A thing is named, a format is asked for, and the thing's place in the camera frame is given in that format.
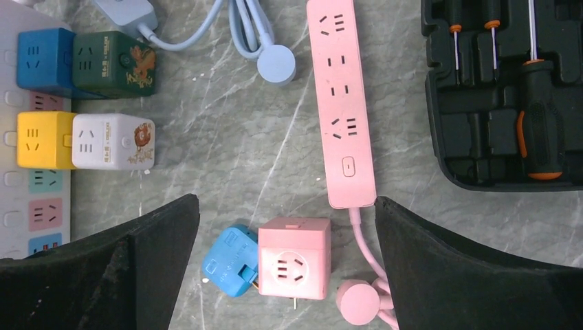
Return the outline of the white power strip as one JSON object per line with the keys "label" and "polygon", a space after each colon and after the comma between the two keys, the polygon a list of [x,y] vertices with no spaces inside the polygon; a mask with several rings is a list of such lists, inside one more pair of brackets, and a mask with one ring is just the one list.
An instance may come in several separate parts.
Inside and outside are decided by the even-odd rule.
{"label": "white power strip", "polygon": [[24,259],[71,239],[71,173],[23,168],[19,154],[47,147],[41,121],[18,119],[30,111],[70,111],[70,100],[17,85],[19,35],[68,25],[16,1],[1,2],[1,258]]}

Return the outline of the dark green cube socket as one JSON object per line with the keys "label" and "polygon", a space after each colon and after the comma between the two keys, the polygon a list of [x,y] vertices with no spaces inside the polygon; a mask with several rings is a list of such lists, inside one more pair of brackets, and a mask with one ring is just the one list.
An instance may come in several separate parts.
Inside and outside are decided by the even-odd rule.
{"label": "dark green cube socket", "polygon": [[77,34],[72,48],[72,83],[108,99],[155,93],[157,54],[119,31]]}

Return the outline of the blue cube socket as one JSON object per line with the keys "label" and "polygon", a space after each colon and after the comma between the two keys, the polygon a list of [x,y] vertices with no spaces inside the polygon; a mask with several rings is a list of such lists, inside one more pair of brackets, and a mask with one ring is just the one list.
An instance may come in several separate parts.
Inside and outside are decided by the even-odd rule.
{"label": "blue cube socket", "polygon": [[21,32],[17,39],[16,84],[22,89],[79,100],[104,97],[72,82],[72,51],[76,34],[65,28]]}

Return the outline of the light blue plug adapter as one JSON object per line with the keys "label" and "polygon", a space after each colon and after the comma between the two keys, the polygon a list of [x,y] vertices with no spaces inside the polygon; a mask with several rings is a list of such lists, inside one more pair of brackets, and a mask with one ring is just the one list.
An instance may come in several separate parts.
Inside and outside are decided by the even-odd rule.
{"label": "light blue plug adapter", "polygon": [[242,296],[259,276],[257,233],[243,224],[227,227],[207,251],[202,270],[223,293]]}

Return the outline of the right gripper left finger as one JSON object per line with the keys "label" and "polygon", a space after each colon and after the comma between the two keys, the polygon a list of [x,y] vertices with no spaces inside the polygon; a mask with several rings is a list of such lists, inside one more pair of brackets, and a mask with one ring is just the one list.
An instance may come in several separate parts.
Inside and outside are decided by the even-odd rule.
{"label": "right gripper left finger", "polygon": [[187,194],[83,239],[1,260],[2,329],[167,329],[200,214]]}

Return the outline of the pink power strip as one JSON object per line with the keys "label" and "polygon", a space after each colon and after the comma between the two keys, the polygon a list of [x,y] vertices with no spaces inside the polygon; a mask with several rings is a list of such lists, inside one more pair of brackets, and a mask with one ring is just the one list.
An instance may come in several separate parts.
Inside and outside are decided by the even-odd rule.
{"label": "pink power strip", "polygon": [[348,211],[357,245],[377,274],[372,283],[344,281],[336,305],[352,325],[380,318],[398,329],[386,272],[361,228],[361,210],[374,204],[377,191],[355,5],[310,0],[306,10],[329,204]]}

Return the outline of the light blue power strip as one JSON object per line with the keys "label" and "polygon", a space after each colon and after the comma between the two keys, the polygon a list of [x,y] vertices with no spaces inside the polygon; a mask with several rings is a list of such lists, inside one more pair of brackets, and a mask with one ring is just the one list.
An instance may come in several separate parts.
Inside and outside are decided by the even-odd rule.
{"label": "light blue power strip", "polygon": [[[202,24],[181,43],[167,43],[154,29],[158,19],[147,0],[97,0],[94,5],[119,31],[134,38],[142,37],[159,48],[179,52],[197,43],[219,16],[223,2],[215,1]],[[272,24],[257,0],[228,2],[228,19],[232,41],[242,57],[256,62],[261,78],[283,87],[296,75],[296,57],[286,46],[276,43]]]}

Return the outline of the yellow cube socket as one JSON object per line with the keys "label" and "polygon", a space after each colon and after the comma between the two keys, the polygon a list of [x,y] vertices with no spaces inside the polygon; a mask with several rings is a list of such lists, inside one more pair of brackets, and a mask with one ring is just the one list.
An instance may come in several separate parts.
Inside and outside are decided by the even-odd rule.
{"label": "yellow cube socket", "polygon": [[17,116],[16,162],[21,168],[74,170],[72,128],[75,113],[28,111]]}

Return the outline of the pink cube socket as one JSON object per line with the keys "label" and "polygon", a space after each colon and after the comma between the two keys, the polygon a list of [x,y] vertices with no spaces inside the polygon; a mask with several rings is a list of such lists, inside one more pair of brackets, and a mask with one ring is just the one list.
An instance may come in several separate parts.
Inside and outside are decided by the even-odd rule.
{"label": "pink cube socket", "polygon": [[277,217],[258,229],[258,292],[324,300],[331,276],[331,220]]}

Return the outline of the white cube socket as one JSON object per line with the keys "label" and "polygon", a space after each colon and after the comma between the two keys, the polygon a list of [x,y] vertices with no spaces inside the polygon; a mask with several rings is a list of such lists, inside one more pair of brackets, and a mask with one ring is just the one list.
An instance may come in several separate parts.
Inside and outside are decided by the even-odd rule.
{"label": "white cube socket", "polygon": [[91,170],[147,170],[155,162],[155,123],[122,113],[78,114],[72,164]]}

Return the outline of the black tool case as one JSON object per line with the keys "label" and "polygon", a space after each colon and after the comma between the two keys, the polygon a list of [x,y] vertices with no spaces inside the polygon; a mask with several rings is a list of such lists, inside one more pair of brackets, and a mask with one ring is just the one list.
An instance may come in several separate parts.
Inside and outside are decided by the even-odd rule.
{"label": "black tool case", "polygon": [[527,2],[501,1],[494,31],[486,27],[482,1],[460,6],[461,31],[453,35],[446,2],[421,2],[428,117],[441,171],[468,190],[581,189],[582,2],[535,3],[538,54],[553,64],[553,94],[565,125],[565,167],[549,181],[527,176],[516,137],[519,70],[530,53]]}

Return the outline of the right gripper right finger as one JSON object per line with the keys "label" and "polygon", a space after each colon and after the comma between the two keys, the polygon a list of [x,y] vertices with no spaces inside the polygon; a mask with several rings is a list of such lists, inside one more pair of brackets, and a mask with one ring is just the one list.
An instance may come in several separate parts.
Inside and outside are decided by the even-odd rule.
{"label": "right gripper right finger", "polygon": [[582,270],[468,239],[388,197],[375,224],[401,329],[581,329]]}

